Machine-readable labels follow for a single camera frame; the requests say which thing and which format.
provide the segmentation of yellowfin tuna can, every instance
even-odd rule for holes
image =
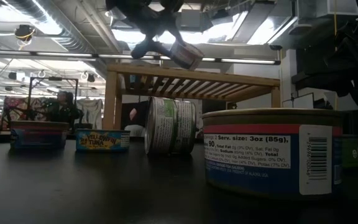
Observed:
[[[130,131],[78,129],[77,151],[124,152],[129,149]]]

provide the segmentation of ceiling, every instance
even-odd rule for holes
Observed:
[[[61,44],[58,44],[53,38],[50,38],[48,34],[43,33],[40,29],[37,30],[34,37],[31,40],[31,43],[23,45],[23,43],[15,38],[13,32],[19,25],[30,25],[37,26],[37,24],[32,22],[29,17],[24,16],[8,6],[6,6],[3,1],[0,0],[0,50],[29,50],[29,51],[39,51],[39,52],[67,52],[67,49],[62,47]],[[105,34],[101,34],[101,27],[110,26],[110,17],[106,15],[106,10],[104,8],[105,0],[37,0],[38,2],[47,2],[51,1],[55,10],[52,13],[54,19],[59,19],[62,21],[66,19],[64,23],[65,26],[70,26],[70,32],[78,34],[80,40],[83,40],[88,46],[88,49],[94,53],[113,53],[112,45],[114,47],[119,47],[121,50],[125,50],[127,44],[123,41],[118,41],[118,44],[114,45],[111,42],[106,42],[106,38],[102,37]],[[93,8],[92,10],[96,11],[97,17],[100,20],[96,19],[96,16],[90,16],[91,10],[85,8],[86,11],[79,7],[79,1],[88,2]],[[183,9],[196,9],[202,10],[204,12],[213,11],[214,9],[229,6],[233,3],[242,1],[230,1],[230,0],[189,0],[185,1],[186,4],[183,5]],[[158,10],[160,5],[158,1],[153,1],[150,5],[151,8]],[[277,5],[272,8],[269,13],[266,13],[265,18],[260,17],[259,20],[262,21],[251,21],[252,24],[257,24],[258,28],[261,24],[264,24],[265,30],[255,29],[256,33],[254,38],[251,40],[260,39],[259,36],[266,36],[266,32],[273,32],[277,27],[284,22],[285,18],[291,16],[291,5],[288,0],[280,0]],[[239,21],[236,29],[242,25],[242,21]],[[220,33],[227,33],[235,29],[234,24],[231,24],[231,27],[227,31],[220,31]],[[242,40],[243,36],[250,36],[247,32],[244,32],[241,35],[237,35],[235,40],[228,41],[214,41],[213,43],[197,44],[197,48],[203,51],[205,57],[242,57],[242,58],[257,58],[257,59],[276,59],[277,53],[273,50],[270,50],[266,45],[247,45],[247,42]],[[263,42],[255,41],[256,44],[263,44]],[[241,54],[234,54],[234,49],[243,49]],[[0,86],[0,94],[27,94],[28,87],[20,85],[28,85],[28,77],[37,77],[39,74],[42,76],[45,73],[46,77],[63,77],[63,78],[78,78],[80,87],[94,87],[95,90],[81,90],[80,96],[103,96],[105,89],[104,81],[104,71],[106,69],[106,64],[111,63],[111,61],[104,60],[98,61],[101,67],[95,67],[94,64],[81,61],[58,61],[58,60],[29,60],[29,59],[11,59],[11,58],[0,58],[0,85],[12,85],[14,88],[12,91],[7,91],[4,86]],[[176,67],[173,62],[164,62],[163,66],[166,67]],[[223,63],[202,63],[200,68],[217,68],[225,72],[230,65]],[[11,80],[8,75],[10,72],[16,72],[18,74],[24,74],[26,79],[21,80]],[[86,80],[85,73],[95,74],[95,82],[89,83]],[[70,86],[69,83],[55,83],[44,80],[44,83],[50,85],[51,88],[54,86]],[[36,88],[32,94],[34,95],[50,95],[50,92],[46,88]]]

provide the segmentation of tin can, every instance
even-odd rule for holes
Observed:
[[[203,115],[207,181],[268,198],[338,192],[342,116],[330,110],[229,110]]]
[[[343,168],[358,167],[358,136],[344,134],[342,136]]]
[[[177,139],[177,114],[174,100],[150,97],[144,141],[146,154],[171,152]]]
[[[185,45],[175,41],[171,47],[172,60],[182,68],[194,70],[201,63],[204,54],[195,46],[186,43]]]
[[[189,101],[175,100],[178,111],[178,131],[172,152],[191,153],[196,135],[196,106]]]
[[[76,130],[77,151],[124,152],[129,149],[130,131]]]
[[[11,149],[63,149],[68,123],[12,121]]]

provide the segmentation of person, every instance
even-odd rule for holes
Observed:
[[[131,137],[144,137],[145,135],[145,122],[147,119],[147,113],[149,112],[149,102],[143,101],[134,106],[129,113],[129,123],[124,128],[126,131],[130,131]]]
[[[76,105],[73,103],[73,93],[60,91],[57,95],[57,101],[47,105],[48,119],[51,122],[64,122],[71,124],[80,117]]]

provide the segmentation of air duct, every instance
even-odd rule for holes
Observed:
[[[71,23],[62,11],[50,0],[2,0],[10,8],[28,16],[30,22],[44,34],[59,35],[52,38],[69,52],[95,53],[92,45]],[[105,74],[106,65],[100,61],[87,62]]]

